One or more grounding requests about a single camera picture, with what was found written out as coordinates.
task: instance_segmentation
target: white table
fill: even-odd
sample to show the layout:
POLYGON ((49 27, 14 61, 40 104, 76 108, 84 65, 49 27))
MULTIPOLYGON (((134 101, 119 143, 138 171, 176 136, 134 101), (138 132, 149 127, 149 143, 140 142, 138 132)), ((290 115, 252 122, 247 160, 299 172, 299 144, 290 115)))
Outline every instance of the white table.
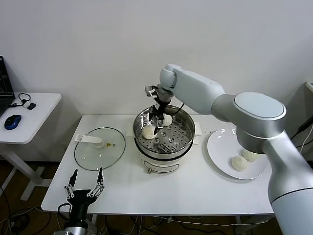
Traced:
MULTIPOLYGON (((13 103, 20 104, 18 94, 15 93, 16 100, 13 103)), ((1 155, 10 162, 14 168, 2 185, 3 190, 6 188, 16 169, 21 171, 30 179, 21 200, 27 201, 36 186, 48 187, 51 179, 43 179, 40 177, 44 167, 38 167, 36 171, 32 170, 11 148, 10 144, 27 144, 36 135, 42 124, 54 110, 61 100, 60 94, 54 93, 28 93, 31 95, 31 102, 37 106, 33 110, 28 110, 23 106, 8 108, 0 117, 0 152, 1 155), (5 120, 13 115, 20 114, 22 120, 17 128, 6 130, 4 128, 5 120)))
MULTIPOLYGON (((237 180, 221 172, 208 157, 205 148, 210 132, 230 126, 212 116, 193 115, 202 136, 192 146, 178 171, 170 174, 147 173, 139 160, 134 139, 127 137, 135 115, 85 115, 76 134, 98 127, 113 127, 126 139, 121 159, 104 170, 105 189, 89 206, 91 214, 132 215, 260 215, 272 214, 268 201, 271 167, 254 180, 237 180)), ((42 209, 55 212, 67 202, 64 186, 78 169, 76 189, 92 188, 98 172, 82 169, 75 161, 76 143, 72 138, 60 166, 42 202, 42 209)))

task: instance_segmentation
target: laptop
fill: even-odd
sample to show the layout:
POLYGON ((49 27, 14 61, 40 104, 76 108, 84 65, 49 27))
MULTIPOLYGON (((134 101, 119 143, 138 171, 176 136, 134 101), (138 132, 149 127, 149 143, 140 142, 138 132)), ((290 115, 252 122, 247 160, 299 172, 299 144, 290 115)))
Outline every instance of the laptop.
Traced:
POLYGON ((0 116, 15 100, 15 95, 5 68, 3 56, 0 56, 0 116))

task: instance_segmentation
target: white wall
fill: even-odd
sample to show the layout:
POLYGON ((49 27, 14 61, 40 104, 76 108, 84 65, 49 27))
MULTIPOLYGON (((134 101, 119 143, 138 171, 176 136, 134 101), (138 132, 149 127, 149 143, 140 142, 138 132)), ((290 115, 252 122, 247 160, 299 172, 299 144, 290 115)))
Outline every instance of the white wall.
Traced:
POLYGON ((52 137, 34 140, 38 153, 24 158, 59 160, 62 150, 51 149, 68 142, 83 114, 149 106, 144 86, 167 63, 230 94, 288 104, 313 74, 312 9, 311 0, 0 0, 0 54, 15 90, 63 96, 39 132, 52 137))

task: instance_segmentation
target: white plate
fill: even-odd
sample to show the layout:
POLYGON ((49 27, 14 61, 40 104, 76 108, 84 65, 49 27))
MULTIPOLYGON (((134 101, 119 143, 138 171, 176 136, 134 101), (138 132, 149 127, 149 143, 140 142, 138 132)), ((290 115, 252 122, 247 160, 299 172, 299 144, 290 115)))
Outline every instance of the white plate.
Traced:
POLYGON ((230 160, 239 156, 243 149, 237 141, 236 129, 231 128, 214 132, 207 142, 209 156, 221 171, 237 179, 255 179, 267 168, 268 158, 264 154, 254 162, 248 162, 246 170, 237 171, 232 167, 230 160))

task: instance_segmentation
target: small black object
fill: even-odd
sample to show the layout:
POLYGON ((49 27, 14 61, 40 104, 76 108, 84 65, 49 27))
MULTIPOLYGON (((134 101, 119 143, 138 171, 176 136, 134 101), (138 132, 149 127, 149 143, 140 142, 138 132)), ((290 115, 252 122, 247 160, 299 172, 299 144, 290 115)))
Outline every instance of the small black object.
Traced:
POLYGON ((32 110, 35 107, 36 107, 35 103, 30 103, 30 105, 27 107, 27 109, 32 110))
POLYGON ((97 179, 97 184, 98 184, 98 185, 103 184, 102 167, 101 167, 100 170, 99 170, 98 179, 97 179))
POLYGON ((77 172, 78 172, 78 169, 76 169, 76 170, 74 171, 74 174, 70 177, 69 183, 68 183, 69 186, 72 186, 72 187, 75 186, 75 181, 76 181, 76 177, 77 177, 77 172))
POLYGON ((14 114, 14 115, 8 117, 4 122, 5 129, 7 129, 7 130, 15 129, 18 126, 18 124, 20 123, 21 119, 22 119, 22 116, 19 114, 14 114))

